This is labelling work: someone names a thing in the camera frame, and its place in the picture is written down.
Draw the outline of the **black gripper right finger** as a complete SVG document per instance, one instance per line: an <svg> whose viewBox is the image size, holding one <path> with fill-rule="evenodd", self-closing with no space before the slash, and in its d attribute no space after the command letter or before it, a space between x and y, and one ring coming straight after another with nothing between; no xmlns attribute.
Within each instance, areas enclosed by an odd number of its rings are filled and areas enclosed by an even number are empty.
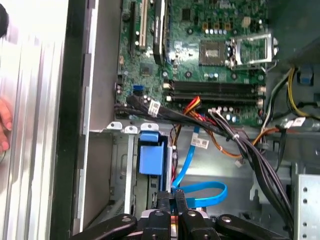
<svg viewBox="0 0 320 240"><path fill-rule="evenodd" d="M179 240L286 240L287 237L231 214L218 216L215 221L187 207L183 190L174 194L178 212Z"/></svg>

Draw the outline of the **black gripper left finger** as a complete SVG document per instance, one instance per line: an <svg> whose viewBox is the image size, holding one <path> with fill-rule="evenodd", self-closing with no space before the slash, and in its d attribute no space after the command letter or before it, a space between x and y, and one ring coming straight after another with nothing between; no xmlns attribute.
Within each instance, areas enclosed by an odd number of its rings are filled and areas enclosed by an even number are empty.
<svg viewBox="0 0 320 240"><path fill-rule="evenodd" d="M169 240L171 238L172 194L160 191L156 194L156 209L142 212L140 219L122 213L90 227L73 240Z"/></svg>

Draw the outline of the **person's left hand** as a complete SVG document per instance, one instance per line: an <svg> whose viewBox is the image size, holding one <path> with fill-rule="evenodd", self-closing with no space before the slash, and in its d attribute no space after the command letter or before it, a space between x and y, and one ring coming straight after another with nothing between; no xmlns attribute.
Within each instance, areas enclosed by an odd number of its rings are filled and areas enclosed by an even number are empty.
<svg viewBox="0 0 320 240"><path fill-rule="evenodd" d="M6 104L6 101L0 99L0 153L4 153L10 148L6 131L13 129L13 117Z"/></svg>

